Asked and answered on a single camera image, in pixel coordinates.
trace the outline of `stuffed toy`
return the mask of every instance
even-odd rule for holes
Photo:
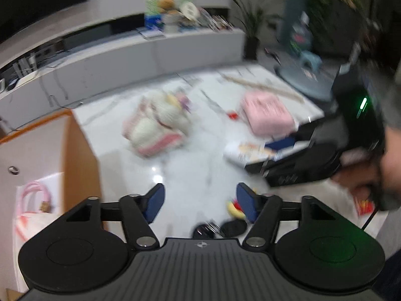
[[[144,157],[181,145],[188,135],[189,100],[164,91],[142,98],[135,114],[123,125],[123,136]]]
[[[160,13],[163,14],[169,10],[175,9],[174,0],[159,0]]]

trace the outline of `blue gripper pad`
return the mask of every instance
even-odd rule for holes
[[[154,219],[156,218],[157,214],[162,208],[164,204],[165,195],[166,195],[166,190],[164,188],[164,185],[161,183],[155,185],[146,194],[146,197],[148,197],[148,207],[146,208],[143,215],[149,224],[153,223]]]
[[[259,216],[257,212],[257,194],[244,183],[237,184],[237,201],[246,218],[254,223]]]

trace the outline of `green led light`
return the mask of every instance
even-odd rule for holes
[[[363,107],[365,106],[367,100],[368,100],[368,99],[367,99],[366,97],[363,99],[362,104],[361,104],[360,107],[359,107],[360,109],[363,109]]]

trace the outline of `circular black pad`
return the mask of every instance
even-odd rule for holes
[[[225,238],[235,238],[247,231],[248,224],[243,219],[234,219],[221,225],[221,232]]]
[[[18,263],[29,288],[83,292],[106,284],[122,271],[128,261],[127,247],[103,230],[100,222],[93,226],[88,222],[57,225],[57,221],[21,248]]]
[[[213,232],[207,223],[199,224],[192,232],[192,239],[215,239],[216,233]]]
[[[314,290],[350,292],[371,284],[384,266],[378,242],[340,218],[308,220],[276,244],[288,277]]]

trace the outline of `white marble floor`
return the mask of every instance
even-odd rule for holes
[[[226,202],[235,198],[238,182],[245,182],[258,193],[269,190],[264,179],[251,177],[243,169],[223,158],[225,144],[232,140],[264,142],[256,139],[244,121],[230,120],[225,111],[238,110],[246,88],[227,82],[221,74],[257,81],[290,90],[284,82],[259,65],[209,69],[159,78],[98,97],[74,110],[75,116],[99,159],[105,202],[117,201],[130,193],[145,194],[155,183],[166,186],[166,201],[151,228],[163,243],[165,237],[188,238],[199,222],[229,220]],[[122,135],[123,120],[135,111],[141,96],[154,89],[183,89],[192,102],[192,129],[186,143],[156,157],[137,156]],[[280,97],[296,122],[321,117],[322,112],[309,101],[301,104]],[[362,226],[352,199],[346,191],[329,180],[292,187],[270,189],[288,201],[300,201],[313,195]],[[386,213],[377,214],[367,232],[376,236]],[[281,223],[279,236],[296,227]],[[123,237],[119,223],[110,230]]]

